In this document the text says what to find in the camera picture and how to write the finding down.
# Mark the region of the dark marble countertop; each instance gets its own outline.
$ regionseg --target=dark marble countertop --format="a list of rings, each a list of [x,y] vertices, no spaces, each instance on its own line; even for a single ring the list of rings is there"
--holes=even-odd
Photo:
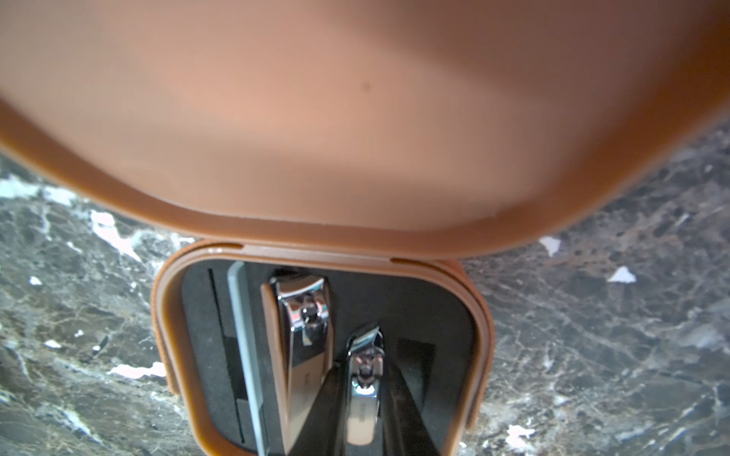
[[[463,261],[496,359],[459,454],[730,455],[730,123],[541,242]],[[0,159],[0,455],[200,455],[150,322],[192,239]]]

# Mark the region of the open lid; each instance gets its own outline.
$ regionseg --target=open lid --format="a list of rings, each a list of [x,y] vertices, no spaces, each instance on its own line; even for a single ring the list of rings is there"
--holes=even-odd
[[[198,236],[449,258],[575,221],[721,113],[711,0],[0,0],[0,142]]]

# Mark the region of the nail file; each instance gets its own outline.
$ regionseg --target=nail file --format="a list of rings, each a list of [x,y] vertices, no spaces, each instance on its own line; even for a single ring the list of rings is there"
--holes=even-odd
[[[233,318],[238,338],[238,348],[243,366],[243,377],[248,393],[248,404],[253,421],[253,433],[258,456],[269,454],[269,441],[264,425],[264,395],[261,391],[261,375],[258,371],[256,340],[251,315],[248,284],[245,280],[245,264],[237,261],[228,269],[228,290],[231,294]]]

